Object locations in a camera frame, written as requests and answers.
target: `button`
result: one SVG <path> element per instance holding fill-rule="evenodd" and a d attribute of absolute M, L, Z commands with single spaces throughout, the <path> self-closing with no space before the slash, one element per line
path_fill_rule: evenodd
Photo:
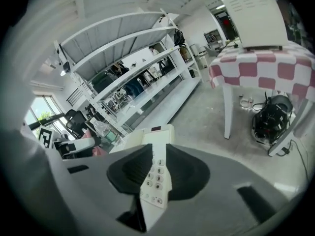
<path fill-rule="evenodd" d="M 158 168 L 158 169 L 157 169 L 157 173 L 163 174 L 163 173 L 164 173 L 164 169 L 163 169 L 163 168 Z"/>
<path fill-rule="evenodd" d="M 163 177 L 162 176 L 157 176 L 157 181 L 163 182 Z"/>
<path fill-rule="evenodd" d="M 160 166 L 164 166 L 165 162 L 164 162 L 164 160 L 159 160 L 159 161 L 157 161 L 157 164 L 159 164 Z"/>
<path fill-rule="evenodd" d="M 152 186 L 152 182 L 150 180 L 148 180 L 148 181 L 146 181 L 146 185 L 151 187 Z"/>
<path fill-rule="evenodd" d="M 161 190 L 161 189 L 162 189 L 162 185 L 159 184 L 159 183 L 156 183 L 156 189 L 157 189 L 157 190 Z"/>

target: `bag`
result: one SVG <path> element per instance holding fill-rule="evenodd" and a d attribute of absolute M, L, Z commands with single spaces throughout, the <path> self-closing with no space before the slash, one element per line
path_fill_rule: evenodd
<path fill-rule="evenodd" d="M 186 47 L 184 35 L 183 35 L 183 33 L 182 33 L 180 30 L 178 30 L 178 29 L 175 29 L 175 33 L 174 33 L 174 43 L 175 43 L 175 46 L 179 45 L 180 47 Z"/>

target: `checkered tablecloth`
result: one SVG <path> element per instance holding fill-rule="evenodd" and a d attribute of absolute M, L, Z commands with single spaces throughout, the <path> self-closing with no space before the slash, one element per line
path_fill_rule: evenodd
<path fill-rule="evenodd" d="M 315 102 L 315 56 L 290 42 L 283 50 L 234 48 L 230 43 L 210 65 L 212 88 L 228 83 L 235 86 L 280 90 Z"/>

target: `ceiling light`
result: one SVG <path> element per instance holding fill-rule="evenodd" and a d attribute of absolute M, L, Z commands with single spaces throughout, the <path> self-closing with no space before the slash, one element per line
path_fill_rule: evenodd
<path fill-rule="evenodd" d="M 220 5 L 220 6 L 218 6 L 216 9 L 217 10 L 220 10 L 220 9 L 222 9 L 222 8 L 224 8 L 225 7 L 225 5 Z"/>

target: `concrete floor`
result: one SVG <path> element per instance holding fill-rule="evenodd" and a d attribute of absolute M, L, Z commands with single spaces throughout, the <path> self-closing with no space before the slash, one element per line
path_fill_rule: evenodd
<path fill-rule="evenodd" d="M 209 80 L 205 69 L 203 78 Z M 224 101 L 222 88 L 212 89 L 209 82 L 199 83 L 191 96 L 171 120 L 175 127 L 175 143 L 239 161 L 266 179 L 288 199 L 305 190 L 305 171 L 294 143 L 289 155 L 270 157 L 251 136 L 252 112 L 239 106 L 239 94 L 250 93 L 254 103 L 264 101 L 259 88 L 234 89 L 234 116 L 231 137 L 224 134 Z M 315 165 L 315 128 L 301 141 L 295 139 L 308 165 L 309 178 Z"/>

